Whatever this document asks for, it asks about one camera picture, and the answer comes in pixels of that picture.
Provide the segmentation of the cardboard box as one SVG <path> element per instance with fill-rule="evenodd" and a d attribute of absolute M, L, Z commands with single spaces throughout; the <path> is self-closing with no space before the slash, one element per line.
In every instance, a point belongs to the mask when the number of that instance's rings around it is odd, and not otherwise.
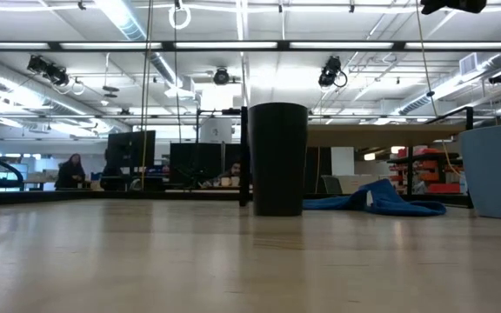
<path fill-rule="evenodd" d="M 378 175 L 347 175 L 337 176 L 343 194 L 352 194 L 368 183 L 374 183 L 380 179 Z"/>

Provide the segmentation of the black overhead light bar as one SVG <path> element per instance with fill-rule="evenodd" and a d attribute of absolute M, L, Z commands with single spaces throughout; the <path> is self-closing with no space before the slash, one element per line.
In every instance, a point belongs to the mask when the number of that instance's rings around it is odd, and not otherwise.
<path fill-rule="evenodd" d="M 0 42 L 0 52 L 501 52 L 501 41 L 165 41 Z"/>

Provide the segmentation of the red storage shelving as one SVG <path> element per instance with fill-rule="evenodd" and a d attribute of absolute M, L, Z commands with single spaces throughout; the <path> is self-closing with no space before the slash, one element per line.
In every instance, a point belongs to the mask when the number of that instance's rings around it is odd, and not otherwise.
<path fill-rule="evenodd" d="M 461 194 L 463 159 L 456 152 L 433 148 L 419 148 L 409 155 L 401 149 L 397 158 L 387 162 L 389 180 L 401 195 L 456 195 Z"/>

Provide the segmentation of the person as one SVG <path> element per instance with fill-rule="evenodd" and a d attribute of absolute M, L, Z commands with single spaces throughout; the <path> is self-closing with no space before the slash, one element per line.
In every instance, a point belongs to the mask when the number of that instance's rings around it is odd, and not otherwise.
<path fill-rule="evenodd" d="M 200 183 L 201 188 L 209 188 L 213 186 L 219 186 L 223 178 L 233 178 L 239 177 L 241 172 L 241 163 L 239 161 L 234 162 L 228 170 L 224 173 Z"/>
<path fill-rule="evenodd" d="M 55 188 L 57 190 L 77 189 L 85 180 L 85 172 L 82 166 L 81 156 L 73 154 L 59 166 Z"/>

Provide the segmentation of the wooden shelf with black legs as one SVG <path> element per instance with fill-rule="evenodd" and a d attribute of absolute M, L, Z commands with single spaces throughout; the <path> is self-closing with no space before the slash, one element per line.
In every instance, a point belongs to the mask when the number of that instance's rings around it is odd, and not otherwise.
<path fill-rule="evenodd" d="M 239 200 L 241 206 L 253 201 L 253 185 L 251 176 L 251 153 L 249 135 L 250 108 L 241 109 L 241 176 Z M 444 125 L 440 122 L 448 117 L 465 113 L 465 126 Z M 389 147 L 406 146 L 428 143 L 437 139 L 444 139 L 462 131 L 470 130 L 474 126 L 474 112 L 472 107 L 463 107 L 447 114 L 436 117 L 423 124 L 313 124 L 307 127 L 307 147 Z"/>

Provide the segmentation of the light blue plastic cup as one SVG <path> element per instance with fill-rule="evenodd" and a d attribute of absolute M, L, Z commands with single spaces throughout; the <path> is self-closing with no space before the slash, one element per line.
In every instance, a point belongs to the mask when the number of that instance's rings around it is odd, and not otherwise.
<path fill-rule="evenodd" d="M 464 131 L 459 142 L 474 209 L 501 218 L 501 125 Z"/>

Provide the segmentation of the grey chair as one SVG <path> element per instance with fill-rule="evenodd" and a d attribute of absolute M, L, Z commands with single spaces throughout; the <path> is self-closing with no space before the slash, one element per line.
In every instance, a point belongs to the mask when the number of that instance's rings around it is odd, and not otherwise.
<path fill-rule="evenodd" d="M 327 194 L 330 195 L 340 195 L 342 193 L 342 188 L 340 185 L 340 181 L 335 176 L 322 176 L 324 181 L 324 187 Z"/>

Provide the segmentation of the black monitor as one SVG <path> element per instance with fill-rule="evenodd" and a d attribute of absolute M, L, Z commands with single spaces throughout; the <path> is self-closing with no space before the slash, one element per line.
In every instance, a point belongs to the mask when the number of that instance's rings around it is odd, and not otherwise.
<path fill-rule="evenodd" d="M 153 166 L 155 143 L 154 130 L 110 134 L 107 141 L 107 164 L 118 168 Z"/>

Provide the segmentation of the blue cloth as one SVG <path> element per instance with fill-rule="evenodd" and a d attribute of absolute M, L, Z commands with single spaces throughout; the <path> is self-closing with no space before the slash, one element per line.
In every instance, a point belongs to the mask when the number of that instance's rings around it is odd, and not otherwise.
<path fill-rule="evenodd" d="M 405 201 L 388 179 L 367 183 L 349 196 L 303 200 L 304 210 L 355 210 L 384 216 L 442 216 L 446 207 L 434 201 Z"/>

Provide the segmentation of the tall black cup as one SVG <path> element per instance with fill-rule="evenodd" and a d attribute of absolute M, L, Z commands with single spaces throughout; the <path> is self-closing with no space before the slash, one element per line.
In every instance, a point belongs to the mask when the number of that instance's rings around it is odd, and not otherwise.
<path fill-rule="evenodd" d="M 261 103 L 249 111 L 253 208 L 257 216 L 300 216 L 304 200 L 308 110 Z"/>

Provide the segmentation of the black table frame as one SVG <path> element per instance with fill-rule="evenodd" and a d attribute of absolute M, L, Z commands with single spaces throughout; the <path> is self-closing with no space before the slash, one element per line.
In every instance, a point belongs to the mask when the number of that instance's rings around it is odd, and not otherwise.
<path fill-rule="evenodd" d="M 201 200 L 201 201 L 239 201 L 241 196 L 237 190 L 169 190 L 153 191 L 90 191 L 90 190 L 58 190 L 58 191 L 13 191 L 0 192 L 0 205 L 23 203 L 45 203 L 57 201 L 73 201 L 86 199 L 143 199 L 143 200 Z M 474 208 L 468 196 L 462 195 L 402 195 L 405 201 L 436 201 L 444 205 Z"/>

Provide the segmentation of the black partition panel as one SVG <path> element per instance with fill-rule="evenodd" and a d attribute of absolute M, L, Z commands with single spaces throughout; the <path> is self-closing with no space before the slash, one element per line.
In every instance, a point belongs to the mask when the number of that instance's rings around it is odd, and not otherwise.
<path fill-rule="evenodd" d="M 308 147 L 304 171 L 305 192 L 307 194 L 326 194 L 323 176 L 330 176 L 331 170 L 331 149 Z"/>
<path fill-rule="evenodd" d="M 222 175 L 240 160 L 238 143 L 172 143 L 170 145 L 170 183 L 199 187 Z"/>

